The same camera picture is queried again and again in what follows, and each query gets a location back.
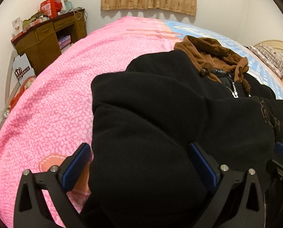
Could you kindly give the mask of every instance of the zipper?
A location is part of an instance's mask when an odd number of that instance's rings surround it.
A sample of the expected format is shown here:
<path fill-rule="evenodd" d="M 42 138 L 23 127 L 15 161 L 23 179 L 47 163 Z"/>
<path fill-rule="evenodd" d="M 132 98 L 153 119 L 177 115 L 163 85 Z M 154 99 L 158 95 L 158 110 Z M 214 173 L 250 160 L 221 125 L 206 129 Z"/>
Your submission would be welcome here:
<path fill-rule="evenodd" d="M 266 194 L 264 194 L 264 212 L 265 212 L 264 228 L 266 228 L 266 225 L 267 225 L 267 200 L 266 200 Z"/>
<path fill-rule="evenodd" d="M 230 92 L 232 93 L 232 96 L 234 98 L 238 98 L 238 94 L 237 94 L 237 90 L 236 90 L 235 84 L 232 81 L 232 76 L 231 76 L 231 74 L 228 74 L 228 76 L 230 77 L 230 81 L 232 82 L 233 91 L 230 89 L 230 87 L 227 87 L 227 88 L 230 90 Z"/>

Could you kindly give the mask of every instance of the bed headboard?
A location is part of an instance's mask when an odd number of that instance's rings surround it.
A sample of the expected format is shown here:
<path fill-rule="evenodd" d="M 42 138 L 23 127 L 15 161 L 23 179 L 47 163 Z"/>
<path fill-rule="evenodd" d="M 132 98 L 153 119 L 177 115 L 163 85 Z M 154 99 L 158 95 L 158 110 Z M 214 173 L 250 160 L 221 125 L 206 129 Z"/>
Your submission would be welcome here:
<path fill-rule="evenodd" d="M 7 78 L 6 78 L 6 90 L 5 90 L 5 107 L 4 107 L 4 111 L 9 107 L 10 102 L 12 100 L 12 98 L 15 97 L 18 89 L 20 88 L 20 84 L 19 81 L 16 82 L 15 87 L 13 88 L 12 92 L 10 93 L 10 89 L 11 89 L 11 78 L 12 78 L 12 72 L 13 72 L 13 62 L 14 59 L 18 56 L 17 50 L 13 50 L 12 54 L 11 54 L 11 58 L 10 58 L 10 62 L 9 62 L 9 66 L 8 66 L 8 72 L 7 72 Z M 0 129 L 2 127 L 2 125 L 4 124 L 6 118 L 1 117 L 1 122 L 0 122 Z"/>

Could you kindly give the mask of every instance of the pink patterned blanket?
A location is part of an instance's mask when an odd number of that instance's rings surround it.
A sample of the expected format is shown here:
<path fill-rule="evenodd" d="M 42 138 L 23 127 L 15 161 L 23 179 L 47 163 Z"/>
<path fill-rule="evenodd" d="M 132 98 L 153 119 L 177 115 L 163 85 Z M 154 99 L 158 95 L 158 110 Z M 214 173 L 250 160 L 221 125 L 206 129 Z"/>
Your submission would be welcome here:
<path fill-rule="evenodd" d="M 82 142 L 92 141 L 92 95 L 96 75 L 123 71 L 142 54 L 170 51 L 180 41 L 160 20 L 125 17 L 75 43 L 24 92 L 0 131 L 0 218 L 13 227 L 23 170 L 60 165 Z M 88 170 L 68 194 L 78 211 L 89 195 Z M 49 195 L 48 207 L 63 225 Z"/>

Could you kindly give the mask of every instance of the desk drawer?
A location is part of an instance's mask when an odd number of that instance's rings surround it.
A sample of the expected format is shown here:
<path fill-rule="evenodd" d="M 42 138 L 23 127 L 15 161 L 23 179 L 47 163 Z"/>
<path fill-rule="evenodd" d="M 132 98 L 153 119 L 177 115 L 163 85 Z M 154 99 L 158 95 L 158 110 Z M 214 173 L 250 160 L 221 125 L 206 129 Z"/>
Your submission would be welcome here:
<path fill-rule="evenodd" d="M 54 28 L 55 30 L 62 29 L 64 27 L 67 27 L 68 25 L 71 25 L 74 23 L 74 16 L 70 16 L 67 18 L 64 18 L 62 20 L 59 20 L 57 22 L 54 22 Z"/>
<path fill-rule="evenodd" d="M 55 33 L 53 22 L 49 22 L 43 26 L 40 26 L 36 29 L 37 35 L 39 38 L 39 41 L 45 39 L 47 36 L 51 35 L 52 33 Z"/>
<path fill-rule="evenodd" d="M 78 37 L 78 40 L 86 37 L 86 28 L 85 27 L 83 27 L 80 30 L 77 30 L 77 37 Z"/>
<path fill-rule="evenodd" d="M 76 28 L 77 28 L 78 31 L 80 31 L 81 29 L 85 28 L 84 21 L 77 21 L 75 24 L 76 24 Z"/>
<path fill-rule="evenodd" d="M 75 21 L 84 21 L 84 12 L 75 12 Z"/>
<path fill-rule="evenodd" d="M 15 45 L 15 48 L 18 52 L 24 51 L 25 49 L 37 44 L 38 42 L 37 33 L 32 31 L 24 36 L 18 43 Z"/>

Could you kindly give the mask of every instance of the floral pillowcase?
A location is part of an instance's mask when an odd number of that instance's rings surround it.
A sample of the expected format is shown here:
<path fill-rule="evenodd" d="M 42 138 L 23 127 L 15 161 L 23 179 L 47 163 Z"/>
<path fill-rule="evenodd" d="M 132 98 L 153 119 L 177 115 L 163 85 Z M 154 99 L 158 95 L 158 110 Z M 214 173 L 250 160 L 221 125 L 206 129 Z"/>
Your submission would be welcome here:
<path fill-rule="evenodd" d="M 249 46 L 279 78 L 283 77 L 283 53 L 267 45 Z"/>

